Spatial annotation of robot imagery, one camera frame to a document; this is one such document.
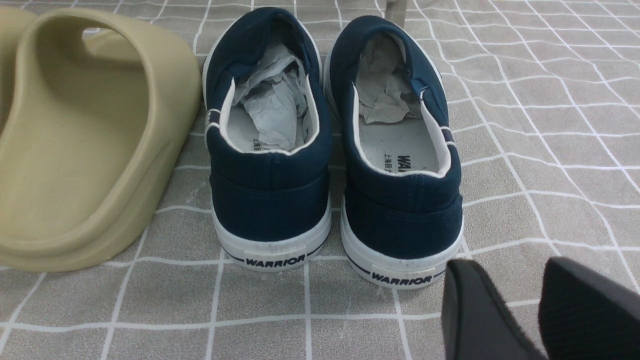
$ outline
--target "shoe insole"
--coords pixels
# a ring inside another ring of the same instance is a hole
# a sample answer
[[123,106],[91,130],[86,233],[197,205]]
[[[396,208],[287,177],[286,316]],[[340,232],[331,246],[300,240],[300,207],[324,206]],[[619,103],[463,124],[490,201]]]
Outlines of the shoe insole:
[[403,47],[400,40],[378,33],[362,53],[356,79],[364,111],[358,124],[360,145],[367,160],[387,172],[438,172],[436,150],[406,76]]
[[258,129],[253,123],[242,105],[231,107],[229,123],[227,124],[227,134],[229,140],[242,152],[256,152],[265,150],[258,140]]
[[29,93],[14,109],[9,164],[0,163],[0,231],[9,237],[55,237],[86,221],[147,123],[147,79],[134,47],[116,33],[75,47],[64,36],[55,24],[42,31]]
[[361,118],[360,145],[367,160],[387,172],[437,172],[440,166],[422,119],[405,119],[395,124],[366,124]]

